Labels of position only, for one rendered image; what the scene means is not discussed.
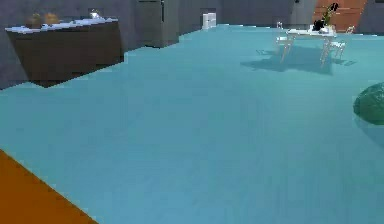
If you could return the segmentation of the small white cabinet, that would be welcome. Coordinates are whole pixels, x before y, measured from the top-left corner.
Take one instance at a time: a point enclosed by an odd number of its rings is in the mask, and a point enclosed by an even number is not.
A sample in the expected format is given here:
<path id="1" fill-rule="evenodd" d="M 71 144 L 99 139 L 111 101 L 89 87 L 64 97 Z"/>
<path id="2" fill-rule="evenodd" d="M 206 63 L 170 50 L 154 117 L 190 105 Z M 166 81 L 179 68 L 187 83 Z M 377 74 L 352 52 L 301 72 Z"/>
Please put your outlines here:
<path id="1" fill-rule="evenodd" d="M 204 13 L 202 15 L 202 28 L 210 29 L 215 27 L 217 24 L 216 14 L 215 13 Z"/>

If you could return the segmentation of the grey fridge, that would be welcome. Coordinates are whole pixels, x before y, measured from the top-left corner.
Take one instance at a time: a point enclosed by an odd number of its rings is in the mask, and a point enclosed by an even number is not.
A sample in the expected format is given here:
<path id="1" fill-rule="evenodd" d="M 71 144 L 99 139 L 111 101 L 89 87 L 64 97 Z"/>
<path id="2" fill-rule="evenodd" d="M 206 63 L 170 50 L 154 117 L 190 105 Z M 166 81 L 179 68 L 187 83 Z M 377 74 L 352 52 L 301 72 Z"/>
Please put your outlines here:
<path id="1" fill-rule="evenodd" d="M 164 48 L 179 42 L 180 0 L 137 0 L 137 29 L 146 47 Z"/>

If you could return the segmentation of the white chair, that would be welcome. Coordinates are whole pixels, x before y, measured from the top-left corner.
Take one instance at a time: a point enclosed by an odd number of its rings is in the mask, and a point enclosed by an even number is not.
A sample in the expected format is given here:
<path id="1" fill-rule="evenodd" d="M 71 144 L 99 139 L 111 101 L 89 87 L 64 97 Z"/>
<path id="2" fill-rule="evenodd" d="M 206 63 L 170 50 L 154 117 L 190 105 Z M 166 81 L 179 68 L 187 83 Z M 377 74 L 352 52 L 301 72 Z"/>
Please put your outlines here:
<path id="1" fill-rule="evenodd" d="M 350 26 L 346 30 L 346 34 L 352 34 L 355 30 L 354 26 Z M 330 44 L 330 48 L 335 51 L 335 55 L 338 56 L 339 58 L 342 57 L 344 49 L 346 47 L 346 41 L 345 40 L 340 40 L 340 41 L 333 41 Z"/>
<path id="2" fill-rule="evenodd" d="M 284 32 L 283 23 L 281 21 L 276 23 L 276 28 L 278 30 L 278 34 L 275 38 L 277 50 L 283 49 L 284 53 L 288 53 L 293 45 L 294 39 Z"/>

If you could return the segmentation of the dark brown kitchen counter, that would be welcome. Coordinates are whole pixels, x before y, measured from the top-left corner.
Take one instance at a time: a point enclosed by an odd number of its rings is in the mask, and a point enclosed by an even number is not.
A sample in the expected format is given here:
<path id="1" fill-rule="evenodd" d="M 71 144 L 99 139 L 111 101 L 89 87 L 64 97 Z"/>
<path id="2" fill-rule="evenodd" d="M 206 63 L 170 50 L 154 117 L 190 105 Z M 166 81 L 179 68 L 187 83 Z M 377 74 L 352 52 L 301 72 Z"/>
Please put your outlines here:
<path id="1" fill-rule="evenodd" d="M 51 87 L 124 61 L 117 19 L 6 30 L 28 80 Z"/>

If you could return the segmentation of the white dining table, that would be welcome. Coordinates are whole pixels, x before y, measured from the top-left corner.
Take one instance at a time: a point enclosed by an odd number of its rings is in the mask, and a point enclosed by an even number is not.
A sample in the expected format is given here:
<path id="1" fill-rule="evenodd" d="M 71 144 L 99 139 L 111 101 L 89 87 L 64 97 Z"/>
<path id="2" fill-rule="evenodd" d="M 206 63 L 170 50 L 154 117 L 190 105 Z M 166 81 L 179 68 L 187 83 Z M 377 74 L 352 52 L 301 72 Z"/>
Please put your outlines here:
<path id="1" fill-rule="evenodd" d="M 311 29 L 289 29 L 286 32 L 286 37 L 288 40 L 292 41 L 297 38 L 321 39 L 323 41 L 323 49 L 320 61 L 321 64 L 324 64 L 330 52 L 331 42 L 337 37 L 337 33 L 330 26 L 327 26 L 325 28 L 321 28 L 319 31 L 313 31 Z"/>

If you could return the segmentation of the black potted house plant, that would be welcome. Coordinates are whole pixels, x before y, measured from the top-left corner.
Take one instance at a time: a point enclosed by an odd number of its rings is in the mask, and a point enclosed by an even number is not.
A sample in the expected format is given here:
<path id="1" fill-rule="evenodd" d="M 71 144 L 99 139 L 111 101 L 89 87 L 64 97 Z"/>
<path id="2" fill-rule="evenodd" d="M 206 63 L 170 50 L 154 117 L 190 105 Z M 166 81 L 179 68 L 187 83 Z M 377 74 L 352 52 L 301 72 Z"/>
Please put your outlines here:
<path id="1" fill-rule="evenodd" d="M 334 12 L 339 8 L 339 4 L 334 2 L 326 7 L 326 10 L 322 13 L 322 17 L 320 20 L 315 20 L 313 23 L 312 30 L 320 31 L 322 28 L 329 24 L 329 21 Z"/>

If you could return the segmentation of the golden round loaf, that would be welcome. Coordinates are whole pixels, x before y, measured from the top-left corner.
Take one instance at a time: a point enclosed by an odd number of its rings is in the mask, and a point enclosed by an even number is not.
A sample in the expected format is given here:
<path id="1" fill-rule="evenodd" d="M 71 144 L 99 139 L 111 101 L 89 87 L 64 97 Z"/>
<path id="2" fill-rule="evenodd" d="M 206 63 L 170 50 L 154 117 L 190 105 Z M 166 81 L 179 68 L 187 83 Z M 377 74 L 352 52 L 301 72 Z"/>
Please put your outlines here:
<path id="1" fill-rule="evenodd" d="M 52 25 L 52 24 L 59 24 L 60 20 L 58 16 L 54 13 L 47 13 L 44 15 L 44 21 L 47 25 Z"/>

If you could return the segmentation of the orange wooden door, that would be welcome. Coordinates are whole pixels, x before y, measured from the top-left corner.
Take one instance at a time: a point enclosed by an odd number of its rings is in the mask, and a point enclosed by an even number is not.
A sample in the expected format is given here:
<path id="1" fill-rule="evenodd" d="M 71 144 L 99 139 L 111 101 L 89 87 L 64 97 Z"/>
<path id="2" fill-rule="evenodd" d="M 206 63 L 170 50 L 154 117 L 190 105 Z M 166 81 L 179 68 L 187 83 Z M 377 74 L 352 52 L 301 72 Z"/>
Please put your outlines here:
<path id="1" fill-rule="evenodd" d="M 326 8 L 332 3 L 339 5 L 330 18 L 329 24 L 334 25 L 337 31 L 346 31 L 349 27 L 358 28 L 360 18 L 368 0 L 317 0 L 312 14 L 313 25 L 322 18 Z"/>

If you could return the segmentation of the green round cushion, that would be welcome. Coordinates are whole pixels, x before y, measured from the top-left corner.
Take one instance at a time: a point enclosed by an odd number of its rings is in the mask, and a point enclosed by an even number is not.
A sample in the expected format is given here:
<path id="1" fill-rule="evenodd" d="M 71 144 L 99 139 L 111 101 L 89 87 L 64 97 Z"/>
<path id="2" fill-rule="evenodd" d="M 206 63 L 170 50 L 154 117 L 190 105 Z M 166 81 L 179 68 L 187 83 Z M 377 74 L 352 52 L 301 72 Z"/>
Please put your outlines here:
<path id="1" fill-rule="evenodd" d="M 364 89 L 355 99 L 354 113 L 374 125 L 384 125 L 384 82 Z"/>

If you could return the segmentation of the brown round loaf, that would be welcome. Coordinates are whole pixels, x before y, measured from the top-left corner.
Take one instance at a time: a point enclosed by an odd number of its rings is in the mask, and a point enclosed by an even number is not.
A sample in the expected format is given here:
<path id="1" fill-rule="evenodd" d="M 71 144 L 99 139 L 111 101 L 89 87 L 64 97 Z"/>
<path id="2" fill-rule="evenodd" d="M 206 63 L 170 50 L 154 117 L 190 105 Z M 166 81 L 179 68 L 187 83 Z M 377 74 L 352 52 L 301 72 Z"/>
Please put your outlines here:
<path id="1" fill-rule="evenodd" d="M 32 14 L 27 20 L 25 26 L 30 29 L 40 29 L 43 21 L 38 13 Z"/>

